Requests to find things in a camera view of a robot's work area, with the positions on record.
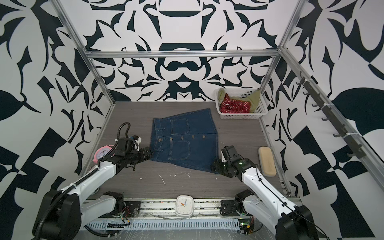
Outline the blue denim skirt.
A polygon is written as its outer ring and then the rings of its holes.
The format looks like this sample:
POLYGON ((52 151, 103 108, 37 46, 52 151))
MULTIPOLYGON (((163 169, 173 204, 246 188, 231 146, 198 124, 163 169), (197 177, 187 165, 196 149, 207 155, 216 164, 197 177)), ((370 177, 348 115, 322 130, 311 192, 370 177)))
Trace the blue denim skirt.
POLYGON ((219 137, 211 110, 154 118, 150 148, 152 161, 211 173, 219 158, 219 137))

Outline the red polka dot skirt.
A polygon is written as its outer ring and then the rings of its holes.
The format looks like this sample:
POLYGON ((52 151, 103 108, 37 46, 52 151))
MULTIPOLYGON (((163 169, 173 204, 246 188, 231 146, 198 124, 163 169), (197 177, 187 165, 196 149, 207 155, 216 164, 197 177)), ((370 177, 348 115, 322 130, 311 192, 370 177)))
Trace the red polka dot skirt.
POLYGON ((249 114, 251 112, 251 102, 230 98, 228 94, 218 98, 219 109, 223 114, 249 114))

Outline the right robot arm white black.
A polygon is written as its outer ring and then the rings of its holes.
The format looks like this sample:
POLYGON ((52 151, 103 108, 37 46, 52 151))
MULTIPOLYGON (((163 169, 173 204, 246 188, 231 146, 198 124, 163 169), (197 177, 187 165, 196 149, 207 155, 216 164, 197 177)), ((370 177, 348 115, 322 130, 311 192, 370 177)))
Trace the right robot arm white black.
POLYGON ((251 215, 269 229, 277 240, 317 240, 318 231, 310 210, 287 199, 234 146, 222 149, 223 158, 212 170, 223 176, 237 177, 248 187, 235 196, 233 207, 222 207, 221 215, 251 215))

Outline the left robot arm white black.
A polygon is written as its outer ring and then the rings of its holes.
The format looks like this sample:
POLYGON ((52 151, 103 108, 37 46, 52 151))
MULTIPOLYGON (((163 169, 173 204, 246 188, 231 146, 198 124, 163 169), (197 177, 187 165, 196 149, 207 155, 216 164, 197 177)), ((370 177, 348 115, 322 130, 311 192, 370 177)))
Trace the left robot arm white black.
POLYGON ((140 147, 141 137, 130 137, 127 133, 121 136, 123 127, 130 128, 131 124, 126 122, 118 128, 113 146, 97 150, 96 164, 86 175, 61 190, 51 190, 44 195, 33 227, 35 240, 72 240, 81 228, 105 214, 119 216, 125 224, 128 222, 124 217, 123 195, 106 192, 96 200, 86 201, 122 169, 135 169, 137 164, 151 159, 153 151, 140 147))

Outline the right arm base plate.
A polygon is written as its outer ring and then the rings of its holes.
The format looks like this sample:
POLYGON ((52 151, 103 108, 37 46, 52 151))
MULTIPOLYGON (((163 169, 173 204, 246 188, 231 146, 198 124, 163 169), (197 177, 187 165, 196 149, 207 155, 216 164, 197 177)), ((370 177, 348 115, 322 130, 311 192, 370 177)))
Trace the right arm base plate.
POLYGON ((243 204, 240 200, 221 200, 220 214, 222 216, 241 216, 243 213, 243 204))

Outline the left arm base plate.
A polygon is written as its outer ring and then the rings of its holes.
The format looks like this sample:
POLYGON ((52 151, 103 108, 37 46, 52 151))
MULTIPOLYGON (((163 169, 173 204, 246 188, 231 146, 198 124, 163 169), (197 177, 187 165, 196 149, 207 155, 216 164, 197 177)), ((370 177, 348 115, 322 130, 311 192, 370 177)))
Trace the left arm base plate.
POLYGON ((141 203, 141 201, 125 201, 121 211, 114 214, 114 217, 122 217, 124 219, 138 217, 141 211, 141 203))

